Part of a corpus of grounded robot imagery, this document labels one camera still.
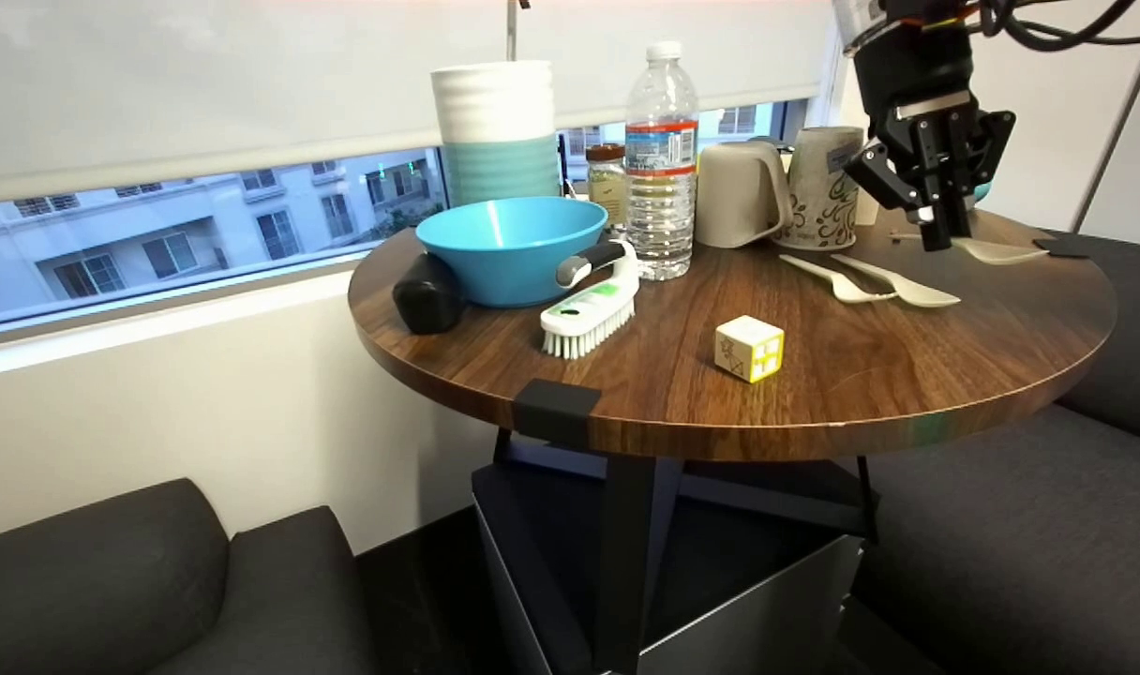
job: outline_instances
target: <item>white mug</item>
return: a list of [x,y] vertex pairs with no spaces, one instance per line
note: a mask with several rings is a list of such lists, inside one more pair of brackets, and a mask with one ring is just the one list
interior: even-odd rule
[[777,242],[790,251],[843,251],[858,240],[858,182],[843,166],[864,149],[864,126],[803,126],[795,140],[788,182],[790,216]]
[[788,220],[788,175],[777,141],[710,145],[697,159],[695,240],[705,249],[748,249]]

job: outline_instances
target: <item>glass jar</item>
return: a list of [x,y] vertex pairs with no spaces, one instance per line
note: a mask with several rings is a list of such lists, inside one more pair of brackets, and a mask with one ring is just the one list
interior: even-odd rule
[[630,181],[624,167],[624,145],[588,145],[584,166],[584,194],[609,210],[609,227],[624,227],[630,220]]

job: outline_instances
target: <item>water bottle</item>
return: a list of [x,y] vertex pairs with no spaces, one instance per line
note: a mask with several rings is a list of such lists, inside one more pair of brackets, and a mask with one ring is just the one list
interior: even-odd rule
[[679,41],[652,41],[625,117],[630,220],[625,236],[645,282],[682,279],[695,251],[695,81]]

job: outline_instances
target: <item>table top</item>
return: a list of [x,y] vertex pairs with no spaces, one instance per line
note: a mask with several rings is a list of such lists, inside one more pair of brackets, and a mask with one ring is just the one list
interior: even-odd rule
[[[620,335],[584,360],[555,360],[539,347],[539,306],[469,306],[452,335],[408,335],[389,287],[424,249],[397,234],[357,266],[348,310],[365,347],[424,397],[517,426],[525,387],[594,391],[584,445],[635,457],[819,461],[950,442],[1032,416],[1093,367],[1118,317],[1093,260],[987,266],[960,249],[924,251],[905,227],[887,212],[848,255],[950,287],[957,306],[838,302],[769,240],[697,249],[688,279],[643,285]],[[980,212],[974,236],[1035,234]],[[774,377],[744,381],[713,364],[713,335],[737,316],[788,335]]]

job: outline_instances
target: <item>black couch cushion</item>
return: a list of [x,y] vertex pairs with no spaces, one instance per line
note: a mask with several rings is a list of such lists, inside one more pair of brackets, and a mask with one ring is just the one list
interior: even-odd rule
[[1088,236],[1065,242],[1093,255],[1112,274],[1120,310],[1098,364],[1065,405],[1140,435],[1140,249]]
[[209,631],[227,555],[188,481],[0,534],[0,670],[152,670]]
[[858,595],[950,670],[1140,670],[1140,435],[1054,405],[869,471]]
[[239,534],[218,625],[159,675],[372,675],[367,595],[334,511]]

